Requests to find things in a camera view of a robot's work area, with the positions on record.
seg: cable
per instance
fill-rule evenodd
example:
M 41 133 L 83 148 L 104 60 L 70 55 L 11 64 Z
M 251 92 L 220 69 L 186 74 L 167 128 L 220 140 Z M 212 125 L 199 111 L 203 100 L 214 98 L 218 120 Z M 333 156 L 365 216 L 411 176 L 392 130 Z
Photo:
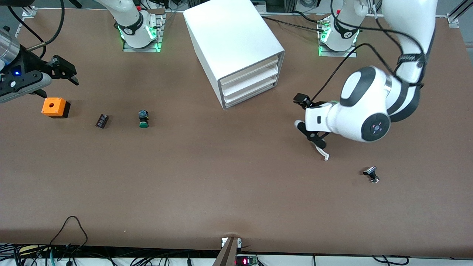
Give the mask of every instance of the cable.
M 396 41 L 387 31 L 384 31 L 383 26 L 381 26 L 381 23 L 379 23 L 379 21 L 378 21 L 378 10 L 377 10 L 377 8 L 376 8 L 376 5 L 374 6 L 373 11 L 374 11 L 374 13 L 375 13 L 375 21 L 376 21 L 376 24 L 378 24 L 378 27 L 379 27 L 380 29 L 382 29 L 382 30 L 383 30 L 383 33 L 384 33 L 391 41 L 393 41 L 393 42 L 396 44 L 396 46 L 397 46 L 397 48 L 399 48 L 399 51 L 401 52 L 401 54 L 404 54 L 403 48 L 401 47 L 401 45 L 399 44 L 399 42 Z
M 187 253 L 187 266 L 192 266 L 192 261 L 189 253 Z
M 149 8 L 147 8 L 147 7 L 145 6 L 145 4 L 143 4 L 143 2 L 142 2 L 141 0 L 140 0 L 140 5 L 142 5 L 145 10 L 148 10 L 148 9 L 149 9 Z
M 381 255 L 383 257 L 383 259 L 385 259 L 384 261 L 383 260 L 379 260 L 375 257 L 375 255 L 373 255 L 373 259 L 375 259 L 375 261 L 377 262 L 380 262 L 380 263 L 384 263 L 384 264 L 387 264 L 387 266 L 390 266 L 391 264 L 392 265 L 398 265 L 398 266 L 404 266 L 404 265 L 408 265 L 409 264 L 409 257 L 405 257 L 406 258 L 406 262 L 404 263 L 396 263 L 396 262 L 392 262 L 392 261 L 389 261 L 386 256 L 384 255 Z
M 54 262 L 54 258 L 53 258 L 53 250 L 51 249 L 51 251 L 49 252 L 49 260 L 51 261 L 51 265 L 52 266 L 56 266 L 56 263 Z
M 29 32 L 31 32 L 40 42 L 44 43 L 44 40 L 34 30 L 32 30 L 23 20 L 21 20 L 10 6 L 8 7 L 8 10 L 13 15 L 13 17 L 15 17 L 15 19 L 18 20 L 18 22 L 21 25 L 23 25 L 23 27 L 25 27 Z M 41 55 L 39 56 L 39 58 L 42 59 L 44 54 L 46 54 L 46 46 L 43 46 L 43 51 L 41 52 Z
M 78 247 L 77 247 L 75 250 L 73 250 L 73 252 L 71 253 L 71 254 L 74 254 L 74 252 L 76 252 L 79 248 L 83 247 L 83 246 L 87 243 L 87 241 L 88 241 L 87 233 L 86 233 L 86 232 L 84 231 L 84 229 L 82 228 L 82 225 L 80 224 L 79 219 L 78 219 L 76 216 L 74 216 L 74 215 L 71 215 L 71 216 L 69 216 L 69 217 L 66 218 L 66 220 L 64 221 L 64 224 L 62 225 L 61 229 L 60 229 L 59 232 L 53 237 L 53 239 L 51 239 L 51 241 L 49 242 L 49 245 L 51 245 L 51 244 L 53 243 L 53 241 L 56 239 L 56 237 L 59 236 L 59 234 L 62 232 L 62 230 L 63 230 L 64 227 L 66 226 L 67 221 L 68 221 L 70 218 L 76 219 L 77 224 L 79 224 L 80 230 L 84 233 L 84 236 L 86 237 L 86 240 L 84 241 L 84 243 L 82 243 L 82 245 L 78 246 Z
M 300 11 L 294 10 L 292 13 L 299 14 L 299 15 L 301 15 L 303 18 L 305 18 L 306 20 L 308 20 L 308 21 L 310 21 L 310 22 L 318 23 L 318 20 L 310 19 L 308 16 L 306 16 L 304 13 L 302 13 L 302 12 L 300 12 Z
M 166 23 L 167 23 L 168 21 L 170 21 L 170 20 L 176 15 L 176 13 L 179 11 L 179 7 L 180 7 L 180 5 L 176 7 L 176 9 L 174 10 L 174 12 L 171 14 L 171 16 L 170 16 L 168 19 L 166 19 L 166 21 L 163 23 L 163 25 L 156 27 L 156 29 L 162 28 L 164 25 L 166 25 Z
M 286 21 L 282 21 L 282 20 L 278 20 L 278 19 L 274 19 L 274 18 L 270 18 L 270 17 L 262 17 L 262 18 L 269 19 L 269 20 L 276 21 L 276 22 L 280 22 L 280 23 L 283 23 L 283 24 L 287 24 L 287 25 L 290 25 L 290 26 L 293 26 L 293 27 L 299 27 L 299 28 L 310 29 L 310 30 L 314 30 L 314 31 L 318 31 L 318 32 L 323 32 L 322 29 L 317 29 L 317 28 L 311 28 L 311 27 L 306 27 L 306 26 L 302 26 L 302 25 L 292 24 L 292 23 L 289 23 L 289 22 L 286 22 Z
M 114 262 L 114 260 L 112 260 L 112 257 L 111 257 L 110 254 L 108 253 L 107 248 L 106 248 L 106 247 L 104 247 L 104 248 L 105 248 L 105 252 L 107 252 L 108 260 L 110 260 L 110 262 L 112 262 L 112 265 L 113 265 L 113 266 L 118 266 L 118 265 Z
M 362 47 L 362 46 L 368 46 L 369 48 L 371 48 L 371 50 L 373 50 L 373 52 L 376 54 L 376 56 L 378 57 L 378 59 L 381 61 L 381 63 L 384 65 L 384 67 L 386 67 L 386 69 L 389 71 L 389 73 L 392 75 L 393 74 L 393 70 L 391 69 L 391 67 L 389 67 L 389 65 L 386 63 L 386 61 L 384 60 L 384 58 L 379 54 L 379 52 L 376 50 L 375 47 L 373 47 L 371 44 L 368 44 L 368 43 L 362 43 L 358 46 L 356 46 L 355 48 L 353 48 L 353 50 L 351 52 L 348 53 L 347 56 L 345 56 L 345 58 L 340 62 L 340 64 L 338 64 L 337 68 L 333 71 L 333 73 L 330 75 L 330 77 L 327 79 L 327 81 L 325 82 L 325 84 L 320 88 L 320 90 L 314 95 L 314 97 L 312 97 L 312 99 L 310 100 L 311 102 L 314 101 L 314 99 L 324 90 L 324 88 L 327 86 L 327 84 L 330 82 L 330 80 L 333 78 L 333 76 L 335 75 L 335 73 L 338 71 L 338 69 L 343 65 L 343 63 L 345 63 L 345 61 L 350 57 L 350 55 L 352 53 L 354 53 L 358 48 Z
M 376 12 L 378 12 L 381 9 L 381 5 L 383 4 L 383 0 L 379 0 L 378 4 L 375 5 L 376 7 Z
M 62 25 L 64 24 L 64 13 L 65 13 L 64 0 L 59 0 L 59 2 L 61 2 L 61 19 L 59 21 L 59 26 L 58 26 L 58 29 L 56 30 L 56 33 L 54 33 L 54 35 L 51 37 L 51 39 L 46 41 L 46 44 L 52 43 L 57 38 L 57 36 L 61 32 Z

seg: small black part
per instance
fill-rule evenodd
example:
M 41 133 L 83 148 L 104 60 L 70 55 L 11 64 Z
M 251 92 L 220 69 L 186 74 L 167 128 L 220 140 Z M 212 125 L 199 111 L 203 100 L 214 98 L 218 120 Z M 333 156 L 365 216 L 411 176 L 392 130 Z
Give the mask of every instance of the small black part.
M 313 144 L 315 144 L 317 147 L 320 149 L 325 149 L 327 147 L 327 144 L 325 141 L 322 139 L 322 137 L 318 136 L 317 131 L 307 131 L 306 130 L 306 123 L 300 122 L 297 124 L 297 129 L 299 129 L 309 141 L 311 141 Z
M 101 114 L 95 126 L 98 128 L 105 128 L 105 124 L 107 124 L 108 118 L 108 115 Z
M 379 177 L 375 173 L 376 170 L 376 166 L 371 166 L 370 168 L 363 171 L 363 175 L 369 176 L 371 178 L 371 182 L 376 183 L 379 181 Z
M 305 94 L 302 94 L 302 93 L 297 93 L 294 96 L 292 102 L 295 103 L 295 104 L 298 104 L 304 110 L 311 107 L 311 105 L 312 105 L 312 102 L 310 101 L 309 96 L 307 96 Z
M 47 65 L 53 69 L 54 75 L 59 78 L 70 78 L 77 75 L 76 67 L 58 55 L 53 56 Z
M 64 107 L 64 113 L 62 116 L 50 116 L 50 118 L 67 118 L 69 116 L 70 102 L 66 101 L 66 106 Z

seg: black cable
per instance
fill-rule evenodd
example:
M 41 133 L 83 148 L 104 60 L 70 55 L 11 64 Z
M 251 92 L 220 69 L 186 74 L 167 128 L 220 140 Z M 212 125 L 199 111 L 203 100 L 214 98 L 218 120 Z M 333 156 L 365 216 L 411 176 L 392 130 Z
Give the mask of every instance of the black cable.
M 383 259 L 385 259 L 384 261 L 383 260 L 379 260 L 375 257 L 375 255 L 373 255 L 373 259 L 375 259 L 375 261 L 377 262 L 380 262 L 380 263 L 384 263 L 384 264 L 387 264 L 387 266 L 390 266 L 391 264 L 392 265 L 398 265 L 398 266 L 404 266 L 404 265 L 408 265 L 409 264 L 409 257 L 405 257 L 406 258 L 406 262 L 404 263 L 396 263 L 396 262 L 392 262 L 392 261 L 389 261 L 386 256 L 384 255 L 381 255 L 383 257 Z
M 292 23 L 289 23 L 289 22 L 286 22 L 286 21 L 282 21 L 282 20 L 278 20 L 278 19 L 274 19 L 274 18 L 270 18 L 270 17 L 262 17 L 262 18 L 269 19 L 269 20 L 276 21 L 276 22 L 280 22 L 280 23 L 283 23 L 283 24 L 287 24 L 287 25 L 290 25 L 290 26 L 293 26 L 293 27 L 299 27 L 299 28 L 310 29 L 310 30 L 314 30 L 314 31 L 318 31 L 318 32 L 323 32 L 322 29 L 317 29 L 317 28 L 311 28 L 311 27 L 306 27 L 306 26 L 302 26 L 302 25 L 292 24 Z
M 15 258 L 15 264 L 17 266 L 21 266 L 21 261 L 17 253 L 19 253 L 17 248 L 13 246 L 13 257 Z
M 304 13 L 302 13 L 300 11 L 294 10 L 292 13 L 297 13 L 297 14 L 301 15 L 303 18 L 305 18 L 306 20 L 308 20 L 310 22 L 317 23 L 317 20 L 310 19 L 308 16 L 306 16 Z
M 376 7 L 376 12 L 378 12 L 381 9 L 381 5 L 383 4 L 383 0 L 379 0 L 378 4 L 375 5 Z
M 343 65 L 343 63 L 345 63 L 345 61 L 350 57 L 350 55 L 352 53 L 354 53 L 358 48 L 362 47 L 362 46 L 368 46 L 369 48 L 371 48 L 371 50 L 373 50 L 373 52 L 376 54 L 376 56 L 378 57 L 378 59 L 381 61 L 381 63 L 384 65 L 384 67 L 386 67 L 386 69 L 389 71 L 389 73 L 391 75 L 393 75 L 394 71 L 391 69 L 391 67 L 389 67 L 389 65 L 386 63 L 386 61 L 384 60 L 384 58 L 379 54 L 379 52 L 376 50 L 375 47 L 373 47 L 371 44 L 368 44 L 368 43 L 362 43 L 358 46 L 356 46 L 355 48 L 353 48 L 353 50 L 351 52 L 348 53 L 347 56 L 345 56 L 345 58 L 340 62 L 340 64 L 337 66 L 337 68 L 332 72 L 332 74 L 330 75 L 330 77 L 327 79 L 327 81 L 325 82 L 325 84 L 320 88 L 320 90 L 314 95 L 314 97 L 312 97 L 312 99 L 310 100 L 311 102 L 314 101 L 314 99 L 324 90 L 324 88 L 327 86 L 327 84 L 330 82 L 330 80 L 333 78 L 333 76 L 335 75 L 335 73 L 338 71 L 338 69 Z
M 49 242 L 49 246 L 54 242 L 54 240 L 56 239 L 56 237 L 59 236 L 59 234 L 62 232 L 62 230 L 63 230 L 64 227 L 66 226 L 67 221 L 68 221 L 70 218 L 76 219 L 77 224 L 79 225 L 80 230 L 82 231 L 82 233 L 84 233 L 84 236 L 86 237 L 86 240 L 84 241 L 84 243 L 82 243 L 82 245 L 78 246 L 75 250 L 72 251 L 71 254 L 74 254 L 74 252 L 76 252 L 79 248 L 83 247 L 83 246 L 87 243 L 87 241 L 88 241 L 87 233 L 84 231 L 84 228 L 82 228 L 82 224 L 80 224 L 79 219 L 78 219 L 76 216 L 74 216 L 74 215 L 71 215 L 71 216 L 67 217 L 67 219 L 64 221 L 64 224 L 62 225 L 62 227 L 61 227 L 61 229 L 59 230 L 59 232 L 58 232 L 58 233 L 53 237 L 53 239 L 51 239 L 51 241 Z
M 8 10 L 10 10 L 10 13 L 15 17 L 18 22 L 23 25 L 29 32 L 31 32 L 40 42 L 44 43 L 44 40 L 34 31 L 32 30 L 23 20 L 21 20 L 17 14 L 13 11 L 11 7 L 8 7 Z M 46 46 L 43 46 L 43 51 L 41 52 L 41 55 L 39 56 L 40 59 L 43 58 L 43 56 L 46 54 Z
M 399 51 L 401 52 L 401 54 L 404 54 L 403 48 L 401 47 L 401 45 L 399 44 L 399 42 L 398 42 L 396 39 L 394 39 L 394 38 L 389 34 L 389 32 L 385 31 L 384 28 L 383 28 L 383 26 L 381 26 L 381 23 L 379 23 L 379 21 L 378 21 L 377 12 L 378 12 L 378 9 L 381 8 L 382 2 L 383 2 L 383 0 L 379 0 L 379 2 L 378 2 L 379 7 L 376 8 L 375 0 L 373 0 L 374 8 L 376 8 L 376 13 L 375 13 L 375 15 L 376 15 L 376 16 L 375 16 L 376 24 L 378 24 L 378 27 L 383 30 L 383 33 L 384 33 L 391 41 L 393 41 L 393 42 L 396 44 L 396 46 L 397 46 L 397 48 L 399 48 Z
M 110 253 L 108 253 L 107 248 L 106 248 L 106 247 L 104 247 L 104 248 L 105 248 L 105 252 L 106 252 L 107 255 L 108 255 L 108 260 L 110 260 L 110 262 L 112 262 L 112 265 L 113 265 L 113 266 L 118 266 L 118 265 L 114 262 L 114 260 L 112 260 L 112 257 L 110 256 Z
M 192 266 L 192 261 L 189 253 L 187 253 L 187 266 Z
M 59 21 L 59 26 L 58 26 L 58 29 L 56 30 L 56 33 L 54 33 L 51 39 L 46 41 L 46 44 L 52 43 L 57 38 L 57 36 L 61 32 L 62 25 L 64 24 L 64 13 L 65 13 L 64 0 L 59 0 L 59 2 L 61 2 L 61 19 Z
M 147 8 L 147 7 L 145 6 L 145 4 L 143 4 L 143 2 L 141 2 L 141 0 L 140 0 L 140 5 L 142 5 L 145 10 L 148 10 L 148 9 L 149 9 L 149 8 Z

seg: power cable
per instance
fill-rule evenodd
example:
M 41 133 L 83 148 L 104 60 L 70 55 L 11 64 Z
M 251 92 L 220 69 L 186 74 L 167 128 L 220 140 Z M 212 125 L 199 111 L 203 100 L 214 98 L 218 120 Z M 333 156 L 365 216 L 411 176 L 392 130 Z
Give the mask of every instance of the power cable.
M 379 260 L 376 258 L 375 255 L 373 255 L 373 259 L 375 259 L 375 261 L 377 262 L 380 262 L 380 263 L 384 263 L 384 264 L 387 264 L 387 266 L 391 266 L 392 265 L 398 265 L 398 266 L 405 266 L 405 265 L 408 265 L 409 264 L 409 257 L 405 257 L 406 258 L 406 262 L 404 263 L 396 263 L 396 262 L 392 262 L 392 261 L 389 261 L 386 256 L 384 255 L 381 255 L 381 257 L 383 257 L 384 260 Z
M 276 21 L 276 22 L 279 22 L 279 23 L 283 23 L 283 24 L 286 24 L 286 25 L 290 25 L 290 26 L 293 26 L 293 27 L 299 27 L 299 28 L 310 29 L 310 30 L 314 30 L 314 31 L 318 31 L 318 32 L 323 32 L 322 29 L 317 29 L 317 28 L 311 28 L 311 27 L 306 27 L 306 26 L 302 26 L 302 25 L 292 24 L 292 23 L 289 23 L 289 22 L 286 22 L 286 21 L 275 19 L 275 18 L 270 18 L 270 17 L 262 17 L 262 18 L 272 20 L 272 21 Z
M 318 20 L 310 19 L 308 16 L 306 16 L 304 13 L 302 13 L 302 12 L 300 12 L 300 11 L 294 10 L 292 13 L 299 14 L 299 15 L 301 15 L 303 18 L 305 18 L 306 20 L 308 20 L 308 21 L 310 21 L 310 22 L 318 23 Z
M 21 20 L 10 6 L 8 7 L 8 10 L 13 15 L 13 17 L 16 20 L 18 20 L 18 22 L 21 25 L 23 25 L 23 27 L 25 27 L 29 32 L 31 32 L 41 43 L 44 43 L 44 40 L 34 30 L 32 30 L 23 20 Z M 46 54 L 46 46 L 43 46 L 43 51 L 41 52 L 41 55 L 39 56 L 39 58 L 42 59 L 44 54 Z
M 379 54 L 379 52 L 376 50 L 376 48 L 374 46 L 372 46 L 371 44 L 368 44 L 368 43 L 362 43 L 360 45 L 357 45 L 355 48 L 353 48 L 353 50 L 351 50 L 347 56 L 345 56 L 345 58 L 340 62 L 340 64 L 338 64 L 337 68 L 335 68 L 335 70 L 332 72 L 332 74 L 330 75 L 330 77 L 327 79 L 327 81 L 325 82 L 325 84 L 320 88 L 320 90 L 314 95 L 314 97 L 312 97 L 312 99 L 310 100 L 311 102 L 314 101 L 314 99 L 324 90 L 324 88 L 327 86 L 327 84 L 330 82 L 330 80 L 333 78 L 333 76 L 335 75 L 335 73 L 338 71 L 338 69 L 343 65 L 343 63 L 345 63 L 345 61 L 347 61 L 347 59 L 350 57 L 350 55 L 352 53 L 354 53 L 358 48 L 362 47 L 362 46 L 368 46 L 369 48 L 371 48 L 371 50 L 376 54 L 376 56 L 378 57 L 378 59 L 381 61 L 381 63 L 384 65 L 384 67 L 386 67 L 386 69 L 389 71 L 389 73 L 391 73 L 391 75 L 393 74 L 393 70 L 391 69 L 391 67 L 389 67 L 389 65 L 386 63 L 386 61 L 384 60 L 384 58 Z
M 59 33 L 61 32 L 61 29 L 62 29 L 62 25 L 64 24 L 64 13 L 65 13 L 64 0 L 59 0 L 59 2 L 61 2 L 61 19 L 59 20 L 59 26 L 56 32 L 54 33 L 54 35 L 51 37 L 51 39 L 46 41 L 46 44 L 52 43 L 59 36 Z

